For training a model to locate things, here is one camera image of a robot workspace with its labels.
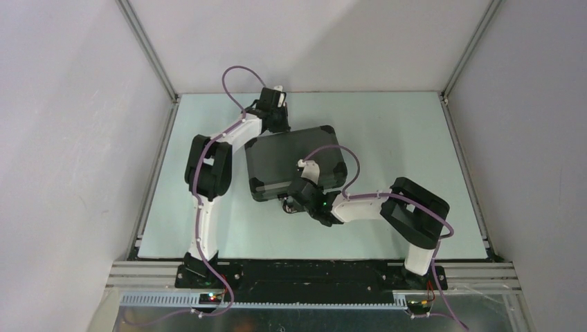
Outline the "black poker case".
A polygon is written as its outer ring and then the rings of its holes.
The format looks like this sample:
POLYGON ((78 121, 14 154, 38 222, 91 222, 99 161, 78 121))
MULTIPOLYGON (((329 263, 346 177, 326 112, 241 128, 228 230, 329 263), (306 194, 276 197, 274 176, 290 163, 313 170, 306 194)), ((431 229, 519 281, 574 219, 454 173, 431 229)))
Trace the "black poker case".
MULTIPOLYGON (((325 145, 337 145, 331 125, 259 136, 244 145, 249 189, 254 201, 265 202, 287 197, 291 181, 301 171, 298 161, 325 145)), ((318 186, 324 190, 342 187, 348 170, 340 149, 324 149, 312 155, 320 167, 318 186)))

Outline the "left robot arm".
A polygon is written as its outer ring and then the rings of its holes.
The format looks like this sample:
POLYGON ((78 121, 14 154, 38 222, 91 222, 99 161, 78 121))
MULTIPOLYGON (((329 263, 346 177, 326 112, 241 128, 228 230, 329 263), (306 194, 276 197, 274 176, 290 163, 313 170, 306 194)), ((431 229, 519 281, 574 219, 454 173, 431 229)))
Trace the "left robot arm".
POLYGON ((218 268, 211 264, 218 253, 217 204, 231 185, 233 153, 265 131, 290 130, 286 96, 282 86, 264 87, 230 127, 192 139, 184 178, 194 204, 195 231, 183 264, 202 288, 214 286, 219 279, 218 268))

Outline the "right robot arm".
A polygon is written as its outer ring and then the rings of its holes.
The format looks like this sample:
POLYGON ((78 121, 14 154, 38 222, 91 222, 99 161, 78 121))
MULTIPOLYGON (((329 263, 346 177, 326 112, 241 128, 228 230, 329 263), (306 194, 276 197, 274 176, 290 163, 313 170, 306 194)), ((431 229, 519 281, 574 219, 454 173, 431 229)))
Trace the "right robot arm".
POLYGON ((430 267, 442 239, 454 235, 446 221, 449 204, 406 177, 399 177, 389 192, 344 197, 341 191, 325 193, 306 178, 297 178, 287 194, 308 215, 330 227, 353 221, 384 221, 408 243, 402 271, 405 285, 420 289, 431 278, 430 267))

